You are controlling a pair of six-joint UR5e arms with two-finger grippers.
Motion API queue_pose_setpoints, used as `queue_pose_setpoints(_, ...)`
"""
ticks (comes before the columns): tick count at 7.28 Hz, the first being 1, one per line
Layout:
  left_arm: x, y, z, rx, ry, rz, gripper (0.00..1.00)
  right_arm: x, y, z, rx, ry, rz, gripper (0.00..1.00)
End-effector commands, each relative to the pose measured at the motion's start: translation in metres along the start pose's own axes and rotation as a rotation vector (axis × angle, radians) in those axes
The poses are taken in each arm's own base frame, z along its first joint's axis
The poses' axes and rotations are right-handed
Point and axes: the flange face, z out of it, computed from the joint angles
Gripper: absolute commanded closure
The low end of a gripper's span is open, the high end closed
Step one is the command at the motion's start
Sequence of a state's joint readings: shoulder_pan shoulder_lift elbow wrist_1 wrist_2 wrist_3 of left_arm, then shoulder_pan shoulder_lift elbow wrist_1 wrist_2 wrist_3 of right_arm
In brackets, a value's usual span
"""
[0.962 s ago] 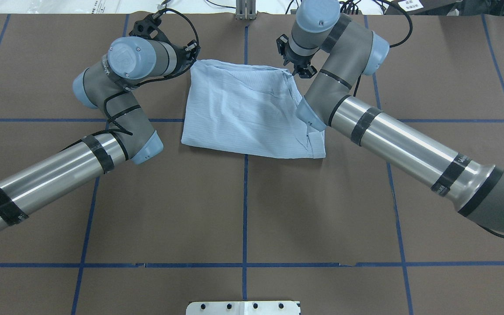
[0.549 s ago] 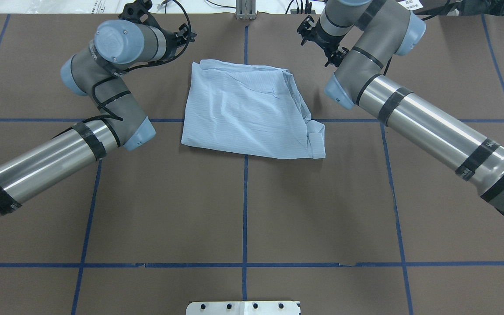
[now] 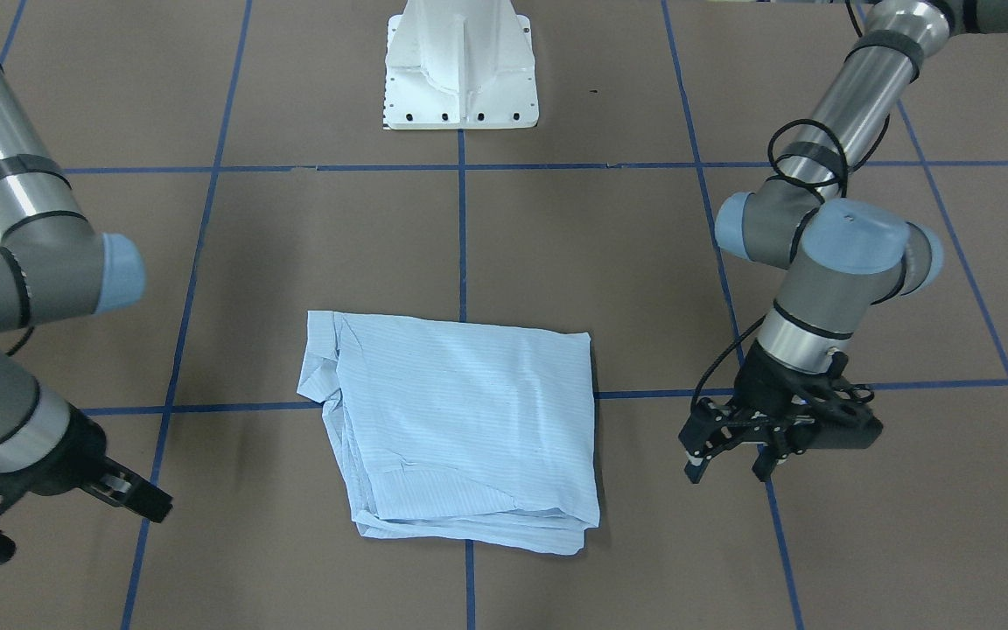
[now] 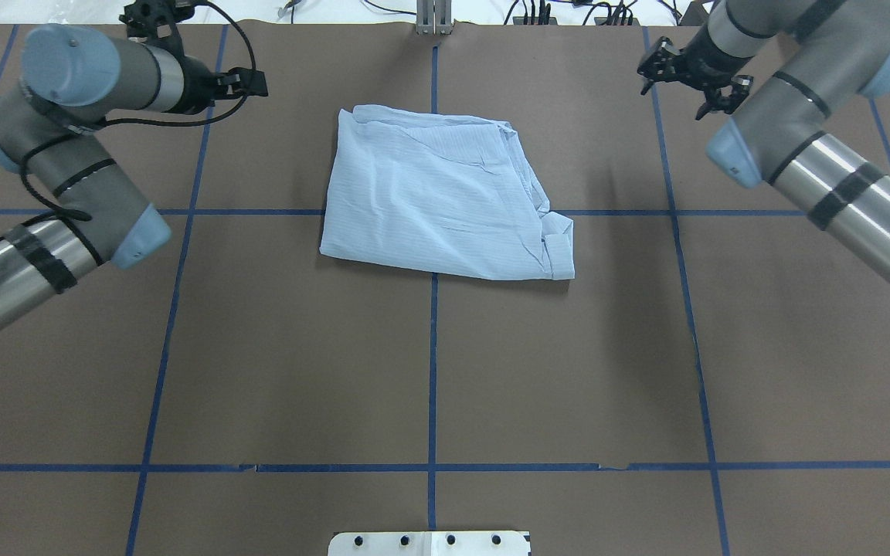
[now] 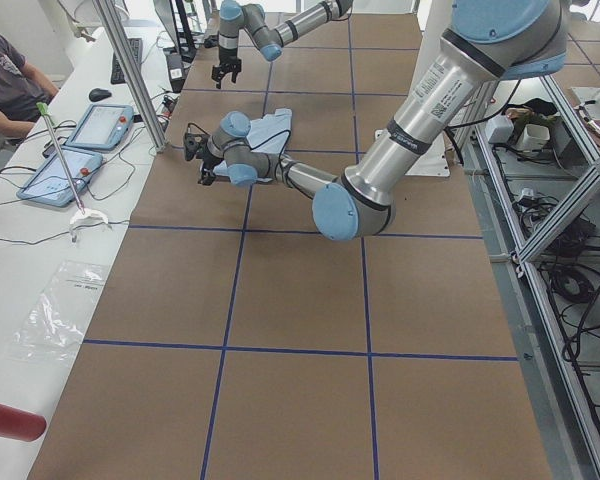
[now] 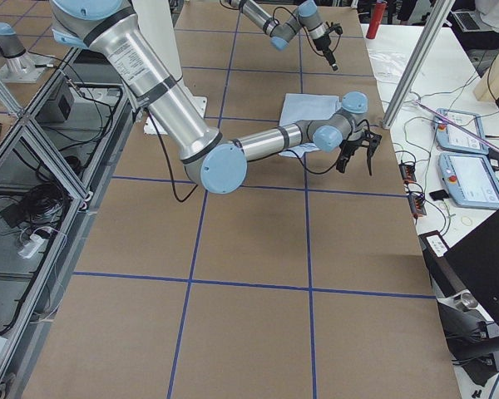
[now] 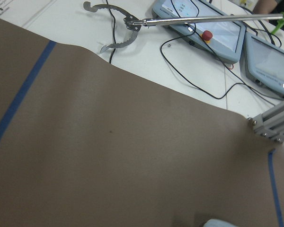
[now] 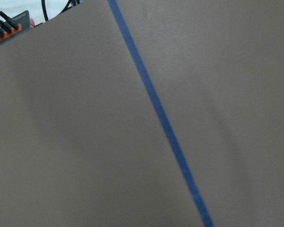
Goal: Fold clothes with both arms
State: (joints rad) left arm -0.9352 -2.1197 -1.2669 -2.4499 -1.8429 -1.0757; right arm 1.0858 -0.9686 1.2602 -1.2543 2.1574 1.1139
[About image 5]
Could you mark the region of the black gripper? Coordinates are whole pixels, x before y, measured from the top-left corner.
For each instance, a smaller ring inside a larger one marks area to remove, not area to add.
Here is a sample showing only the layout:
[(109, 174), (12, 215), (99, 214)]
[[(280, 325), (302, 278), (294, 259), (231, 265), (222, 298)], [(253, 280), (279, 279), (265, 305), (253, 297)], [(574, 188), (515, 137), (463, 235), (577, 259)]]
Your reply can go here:
[(216, 89), (221, 89), (221, 82), (231, 76), (232, 83), (236, 83), (242, 71), (242, 61), (238, 57), (238, 49), (218, 48), (218, 64), (212, 68), (211, 79)]
[(221, 158), (206, 150), (199, 153), (198, 158), (202, 160), (198, 183), (203, 186), (210, 186), (217, 178), (214, 169), (221, 163)]

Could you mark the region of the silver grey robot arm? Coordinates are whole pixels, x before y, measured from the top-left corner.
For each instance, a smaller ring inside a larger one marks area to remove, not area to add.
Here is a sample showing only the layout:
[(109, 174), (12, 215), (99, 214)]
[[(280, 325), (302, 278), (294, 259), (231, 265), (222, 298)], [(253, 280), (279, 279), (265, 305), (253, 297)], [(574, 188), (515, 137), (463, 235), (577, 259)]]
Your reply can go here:
[(276, 180), (311, 198), (317, 229), (333, 241), (377, 235), (394, 218), (392, 191), (483, 84), (559, 71), (566, 59), (570, 2), (458, 0), (440, 51), (361, 162), (339, 176), (261, 153), (247, 142), (250, 119), (228, 113), (198, 156), (199, 182), (210, 185), (220, 163), (248, 187)]
[(287, 45), (331, 21), (343, 20), (353, 5), (352, 1), (319, 1), (274, 28), (265, 21), (264, 9), (259, 4), (241, 5), (237, 1), (223, 1), (219, 10), (218, 64), (212, 68), (211, 78), (217, 89), (231, 75), (236, 83), (242, 71), (239, 58), (239, 36), (245, 31), (262, 57), (273, 62), (282, 55)]

